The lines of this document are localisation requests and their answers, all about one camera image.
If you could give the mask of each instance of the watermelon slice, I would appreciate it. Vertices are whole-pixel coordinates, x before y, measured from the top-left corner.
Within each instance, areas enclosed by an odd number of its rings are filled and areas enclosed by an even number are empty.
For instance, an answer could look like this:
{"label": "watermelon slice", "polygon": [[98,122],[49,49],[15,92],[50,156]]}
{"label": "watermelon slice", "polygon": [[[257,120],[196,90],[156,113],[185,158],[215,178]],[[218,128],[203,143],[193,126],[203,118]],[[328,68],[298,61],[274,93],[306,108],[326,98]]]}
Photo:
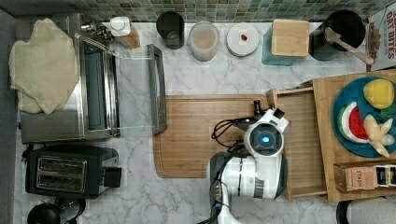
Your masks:
{"label": "watermelon slice", "polygon": [[337,125],[341,135],[347,140],[359,144],[370,142],[356,102],[350,103],[340,111],[337,117]]}

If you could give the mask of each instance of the wooden tray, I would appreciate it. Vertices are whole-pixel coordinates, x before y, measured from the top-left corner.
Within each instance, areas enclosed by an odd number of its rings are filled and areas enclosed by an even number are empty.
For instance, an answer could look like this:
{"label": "wooden tray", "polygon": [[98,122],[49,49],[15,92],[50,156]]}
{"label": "wooden tray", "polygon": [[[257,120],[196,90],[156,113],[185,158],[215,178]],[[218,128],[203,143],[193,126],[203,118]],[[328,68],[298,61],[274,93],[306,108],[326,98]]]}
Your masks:
{"label": "wooden tray", "polygon": [[396,153],[390,153],[390,158],[364,158],[347,150],[335,136],[332,128],[332,106],[341,89],[349,82],[359,77],[383,77],[393,83],[396,82],[396,69],[377,71],[364,74],[345,75],[340,77],[324,77],[310,81],[314,88],[315,103],[318,116],[318,130],[320,136],[323,166],[326,177],[327,196],[330,202],[372,198],[396,194],[396,189],[354,190],[343,192],[335,187],[335,163],[356,161],[379,161],[396,158]]}
{"label": "wooden tray", "polygon": [[[160,177],[206,177],[210,158],[227,148],[210,138],[214,126],[222,119],[238,119],[254,115],[253,101],[263,95],[179,95],[166,96],[165,132],[154,136],[154,160]],[[243,132],[230,128],[220,139],[234,143]]]}

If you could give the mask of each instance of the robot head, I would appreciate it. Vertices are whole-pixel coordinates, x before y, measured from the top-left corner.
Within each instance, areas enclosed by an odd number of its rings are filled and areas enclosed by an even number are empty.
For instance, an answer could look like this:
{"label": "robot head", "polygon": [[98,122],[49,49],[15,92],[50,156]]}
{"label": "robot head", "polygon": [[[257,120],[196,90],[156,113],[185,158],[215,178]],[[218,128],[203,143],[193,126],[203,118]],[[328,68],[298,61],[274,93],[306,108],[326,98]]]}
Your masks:
{"label": "robot head", "polygon": [[245,132],[245,147],[254,157],[270,157],[279,154],[284,146],[283,131],[289,122],[269,109],[260,120]]}
{"label": "robot head", "polygon": [[259,123],[248,137],[251,148],[262,156],[272,156],[283,148],[283,134],[272,123]]}

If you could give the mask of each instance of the white robot body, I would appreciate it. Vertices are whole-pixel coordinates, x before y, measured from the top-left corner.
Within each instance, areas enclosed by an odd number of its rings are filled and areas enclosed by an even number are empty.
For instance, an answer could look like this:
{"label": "white robot body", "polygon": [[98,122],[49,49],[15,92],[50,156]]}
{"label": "white robot body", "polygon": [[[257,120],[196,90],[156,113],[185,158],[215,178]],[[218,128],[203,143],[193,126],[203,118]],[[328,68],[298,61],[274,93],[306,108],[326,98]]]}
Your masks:
{"label": "white robot body", "polygon": [[283,113],[279,116],[268,109],[247,127],[244,145],[251,156],[231,158],[221,173],[219,224],[241,224],[231,214],[229,195],[275,199],[283,191],[287,176],[287,162],[282,154],[283,132],[288,124]]}

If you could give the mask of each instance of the lemon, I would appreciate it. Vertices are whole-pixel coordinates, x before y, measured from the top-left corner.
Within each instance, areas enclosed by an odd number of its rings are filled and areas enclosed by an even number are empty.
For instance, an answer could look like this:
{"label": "lemon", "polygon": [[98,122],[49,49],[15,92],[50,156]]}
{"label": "lemon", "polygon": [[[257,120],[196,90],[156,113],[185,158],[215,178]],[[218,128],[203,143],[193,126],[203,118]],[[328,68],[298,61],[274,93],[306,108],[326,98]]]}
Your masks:
{"label": "lemon", "polygon": [[364,98],[377,109],[388,108],[395,97],[393,84],[386,79],[375,79],[364,86]]}

